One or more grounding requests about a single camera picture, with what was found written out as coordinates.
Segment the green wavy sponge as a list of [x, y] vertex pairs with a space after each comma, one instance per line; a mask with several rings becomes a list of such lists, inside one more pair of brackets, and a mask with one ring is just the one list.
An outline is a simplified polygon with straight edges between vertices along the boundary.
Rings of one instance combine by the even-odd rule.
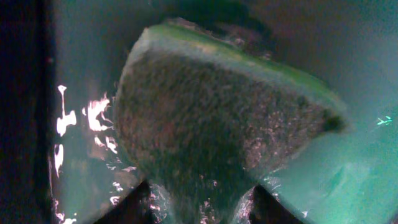
[[173, 223], [234, 222], [268, 172], [347, 127], [320, 80], [181, 19], [143, 29], [114, 101], [124, 155], [169, 194]]

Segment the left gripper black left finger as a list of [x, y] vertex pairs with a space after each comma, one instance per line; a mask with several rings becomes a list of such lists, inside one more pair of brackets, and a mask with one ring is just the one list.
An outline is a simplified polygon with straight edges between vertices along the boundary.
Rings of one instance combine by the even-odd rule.
[[147, 204], [150, 193], [148, 181], [143, 180], [93, 224], [152, 224], [152, 210]]

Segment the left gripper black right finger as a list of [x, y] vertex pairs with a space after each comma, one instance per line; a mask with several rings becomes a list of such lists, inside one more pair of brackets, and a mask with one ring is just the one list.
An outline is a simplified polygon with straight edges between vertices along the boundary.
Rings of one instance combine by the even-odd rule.
[[252, 209], [248, 218], [250, 224], [303, 224], [263, 186], [256, 185], [251, 198]]

